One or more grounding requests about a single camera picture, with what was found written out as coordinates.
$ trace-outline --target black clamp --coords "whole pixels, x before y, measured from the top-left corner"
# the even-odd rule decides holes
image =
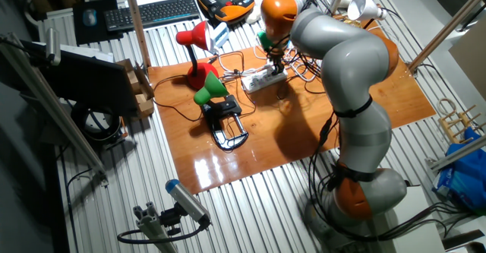
[[[234,150],[237,147],[243,145],[248,139],[248,133],[243,128],[243,124],[240,121],[241,107],[236,102],[236,98],[233,95],[225,97],[225,101],[214,103],[209,101],[202,105],[202,110],[206,123],[213,134],[214,141],[218,147],[222,150]],[[226,117],[232,116],[235,118],[236,124],[240,129],[241,134],[234,136],[233,138],[226,138],[225,132],[221,126],[221,120]]]

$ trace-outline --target lamp shade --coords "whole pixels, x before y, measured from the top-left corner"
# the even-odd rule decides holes
[[[211,47],[210,28],[207,22],[203,21],[196,25],[193,30],[178,32],[175,35],[175,40],[180,45],[189,46],[194,44],[207,51]]]
[[[351,0],[348,6],[348,17],[352,21],[366,21],[372,18],[382,21],[387,15],[387,10],[379,8],[373,0]]]
[[[211,100],[211,98],[224,97],[228,94],[228,90],[221,81],[214,75],[214,73],[210,72],[206,76],[204,87],[194,95],[194,101],[197,105],[202,106]]]

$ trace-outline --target gray floor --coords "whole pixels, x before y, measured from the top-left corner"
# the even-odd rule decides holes
[[[392,0],[392,3],[399,9],[400,15],[414,33],[415,37],[417,37],[422,48],[451,19],[451,16],[437,0]],[[478,105],[475,113],[483,112],[478,122],[486,122],[486,115],[484,115],[486,112],[486,102],[449,53],[450,47],[452,47],[461,35],[463,33],[451,33],[432,53],[431,59],[466,106]]]

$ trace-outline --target wooden block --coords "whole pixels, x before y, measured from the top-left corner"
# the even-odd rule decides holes
[[[131,65],[130,60],[125,59],[120,62],[116,62],[116,64],[125,67],[125,71],[127,72],[131,89],[134,91],[134,94],[141,94],[142,90],[140,89],[140,83],[138,82],[137,74],[135,73],[134,67]]]
[[[135,75],[137,75],[137,80],[140,83],[140,89],[142,90],[142,93],[145,95],[145,98],[147,100],[152,99],[153,89],[150,86],[149,81],[147,80],[147,77],[144,74],[144,71],[142,70],[142,68],[140,68],[138,63],[136,63],[134,71],[135,71]]]
[[[152,99],[146,99],[143,94],[138,94],[135,96],[137,98],[138,107],[140,108],[140,117],[142,119],[150,116],[153,113],[153,101]]]

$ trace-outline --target wooden table surface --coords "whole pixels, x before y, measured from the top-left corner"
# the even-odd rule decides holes
[[[373,31],[381,34],[379,29]],[[242,52],[245,54],[245,69],[258,68],[265,63],[254,56],[252,48]],[[229,69],[241,70],[241,56],[237,54],[222,57],[222,63]],[[223,70],[218,61],[213,65],[222,75]],[[150,83],[155,86],[162,79],[186,74],[190,67],[191,63],[187,62],[149,68]],[[289,77],[293,75],[293,71],[289,70]],[[174,109],[159,106],[172,158],[182,184],[196,194],[312,155],[317,146],[318,133],[333,109],[325,94],[309,93],[304,85],[303,80],[296,78],[288,86],[282,82],[251,94],[256,111],[241,119],[249,138],[231,153],[224,152],[215,145],[204,119],[190,122]],[[236,96],[243,114],[254,110],[252,102],[241,89],[239,80],[227,83],[226,86]],[[307,87],[311,91],[323,91],[322,84],[317,80]],[[286,98],[279,100],[277,91]],[[179,77],[158,86],[155,99],[163,105],[176,107],[188,118],[197,119],[200,107],[193,101],[195,92],[184,77]],[[393,128],[435,114],[401,60],[395,72],[384,82],[374,85],[370,93],[374,101],[388,112]],[[239,134],[232,119],[225,119],[223,125],[227,137],[232,137],[232,131]],[[336,130],[333,130],[324,149],[336,146]]]

